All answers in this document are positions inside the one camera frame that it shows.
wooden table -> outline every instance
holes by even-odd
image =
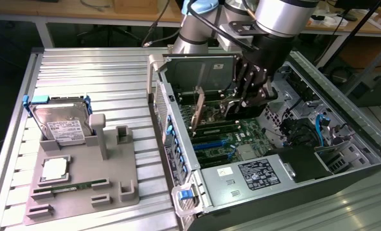
[[[168,0],[158,1],[160,13]],[[113,0],[89,0],[93,5],[113,5]],[[54,47],[47,23],[98,24],[121,26],[150,26],[158,14],[115,13],[114,8],[103,8],[103,12],[83,6],[79,0],[42,2],[39,0],[0,0],[0,20],[34,22],[46,48]],[[170,1],[158,26],[180,27],[181,9],[174,0]]]
[[[93,5],[111,5],[113,1],[89,0],[89,3]],[[160,0],[160,12],[165,3],[166,0]],[[332,6],[329,7],[331,11],[335,12],[335,8]],[[363,15],[359,13],[353,14],[359,17],[359,20],[349,22],[345,27],[339,28],[335,33],[339,37],[317,66],[325,64],[359,24]],[[59,0],[58,3],[41,2],[38,0],[0,0],[0,20],[34,22],[46,48],[54,47],[47,23],[150,26],[158,15],[160,14],[118,14],[113,8],[103,8],[103,12],[99,12],[83,6],[79,0]],[[160,26],[180,27],[181,20],[181,9],[176,1],[172,0]],[[307,26],[303,33],[331,35],[335,29],[336,27],[328,26]],[[367,23],[358,33],[358,36],[381,37],[381,30],[371,23]]]

robotic arm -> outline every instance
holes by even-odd
[[[307,26],[319,0],[260,0],[255,21],[242,0],[226,0],[225,17],[218,16],[222,11],[213,1],[197,0],[193,3],[190,0],[184,7],[182,13],[190,12],[192,15],[184,18],[174,53],[208,53],[208,38],[214,32],[226,50],[236,45],[241,47],[242,55],[237,57],[233,77],[237,100],[228,104],[225,115],[226,119],[256,117],[265,104],[279,97],[272,88],[273,75],[285,62],[295,36]],[[255,2],[249,1],[248,5],[255,7]],[[212,3],[209,11],[201,7],[206,3]]]

hard drive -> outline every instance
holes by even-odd
[[[89,125],[89,97],[35,96],[30,103],[25,99],[25,106],[35,118],[45,140],[57,140],[65,146],[82,144],[85,137],[94,135]]]

motherboard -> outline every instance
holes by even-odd
[[[225,121],[217,102],[206,102],[201,123],[190,130],[194,105],[180,105],[189,137],[202,168],[255,159],[275,147],[256,118]]]

warning label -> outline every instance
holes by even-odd
[[[58,142],[79,141],[85,139],[79,120],[49,122],[49,127]]]
[[[281,183],[268,159],[238,166],[251,190],[255,191]]]

